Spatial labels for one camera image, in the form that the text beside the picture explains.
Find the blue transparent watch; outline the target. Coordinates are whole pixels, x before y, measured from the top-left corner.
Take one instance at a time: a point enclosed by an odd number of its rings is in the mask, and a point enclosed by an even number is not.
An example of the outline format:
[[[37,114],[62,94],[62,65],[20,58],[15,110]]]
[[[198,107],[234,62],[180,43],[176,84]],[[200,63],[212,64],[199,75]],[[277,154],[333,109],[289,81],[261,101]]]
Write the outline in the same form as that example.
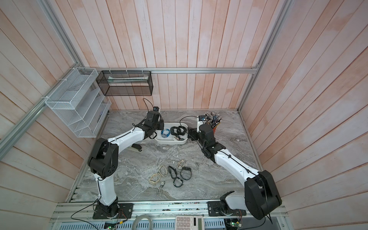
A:
[[[165,128],[164,130],[161,131],[161,136],[162,138],[168,138],[171,134],[171,131],[167,128]]]

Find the black chunky watch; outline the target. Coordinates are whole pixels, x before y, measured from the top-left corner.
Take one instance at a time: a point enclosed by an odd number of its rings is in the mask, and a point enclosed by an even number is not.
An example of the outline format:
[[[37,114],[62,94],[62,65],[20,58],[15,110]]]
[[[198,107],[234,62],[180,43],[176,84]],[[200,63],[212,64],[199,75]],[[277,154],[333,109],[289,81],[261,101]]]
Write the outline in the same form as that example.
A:
[[[170,128],[170,131],[171,131],[171,135],[173,136],[180,136],[180,135],[183,135],[183,131],[182,131],[182,128],[181,126],[173,126]]]

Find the white plastic storage box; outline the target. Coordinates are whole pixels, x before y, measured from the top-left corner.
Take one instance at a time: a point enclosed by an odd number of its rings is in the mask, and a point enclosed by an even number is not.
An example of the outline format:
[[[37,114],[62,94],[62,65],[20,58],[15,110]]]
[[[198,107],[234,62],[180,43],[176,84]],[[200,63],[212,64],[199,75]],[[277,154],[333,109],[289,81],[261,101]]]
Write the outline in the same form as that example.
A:
[[[188,129],[188,125],[185,123],[179,123],[179,122],[165,122],[164,123],[164,129],[167,128],[170,130],[171,127],[177,127],[177,126],[184,126],[186,127],[186,129]],[[157,136],[155,137],[155,140],[157,141],[158,144],[162,144],[162,145],[183,145],[186,144],[187,140],[188,140],[188,133],[186,132],[185,135],[180,136],[181,138],[183,138],[184,140],[179,141],[176,139],[175,136],[170,135],[168,138],[162,138],[161,136],[161,131],[162,130],[156,130],[156,134]]]

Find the black round watch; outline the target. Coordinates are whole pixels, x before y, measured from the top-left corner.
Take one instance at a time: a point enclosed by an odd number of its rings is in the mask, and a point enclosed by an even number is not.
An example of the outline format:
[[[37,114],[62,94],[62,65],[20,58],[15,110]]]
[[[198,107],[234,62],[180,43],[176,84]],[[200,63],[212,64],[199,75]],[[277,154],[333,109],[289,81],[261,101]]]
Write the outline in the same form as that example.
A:
[[[183,167],[180,171],[180,176],[183,180],[190,180],[192,177],[192,169],[190,167]]]

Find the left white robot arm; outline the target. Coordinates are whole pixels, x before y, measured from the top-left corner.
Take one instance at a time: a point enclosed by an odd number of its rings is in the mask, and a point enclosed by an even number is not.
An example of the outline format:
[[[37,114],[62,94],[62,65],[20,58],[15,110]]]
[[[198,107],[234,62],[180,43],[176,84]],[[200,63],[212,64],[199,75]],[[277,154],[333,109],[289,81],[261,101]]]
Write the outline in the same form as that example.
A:
[[[163,129],[164,120],[159,107],[155,106],[131,130],[113,138],[99,138],[96,141],[88,160],[88,166],[97,181],[99,205],[109,208],[117,201],[113,175],[118,167],[119,154],[139,141],[151,139],[157,130]]]

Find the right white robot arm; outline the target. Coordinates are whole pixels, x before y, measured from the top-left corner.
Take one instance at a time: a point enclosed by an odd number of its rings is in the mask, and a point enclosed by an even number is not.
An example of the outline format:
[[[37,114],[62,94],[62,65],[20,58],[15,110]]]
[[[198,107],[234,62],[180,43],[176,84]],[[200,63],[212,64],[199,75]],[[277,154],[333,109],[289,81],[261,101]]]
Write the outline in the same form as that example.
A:
[[[281,206],[282,200],[272,174],[252,168],[216,141],[211,125],[189,128],[188,135],[198,141],[204,156],[230,172],[243,186],[243,192],[230,191],[220,202],[210,205],[209,214],[230,215],[236,210],[249,211],[257,220]]]

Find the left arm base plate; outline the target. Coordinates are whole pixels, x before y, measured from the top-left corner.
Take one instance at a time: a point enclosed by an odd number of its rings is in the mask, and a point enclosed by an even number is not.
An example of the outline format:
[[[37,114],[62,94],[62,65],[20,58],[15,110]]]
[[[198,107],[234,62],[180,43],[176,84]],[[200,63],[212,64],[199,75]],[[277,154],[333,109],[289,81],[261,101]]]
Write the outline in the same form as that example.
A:
[[[130,219],[133,206],[133,203],[113,203],[110,206],[105,206],[98,202],[93,219],[115,219],[117,217]]]

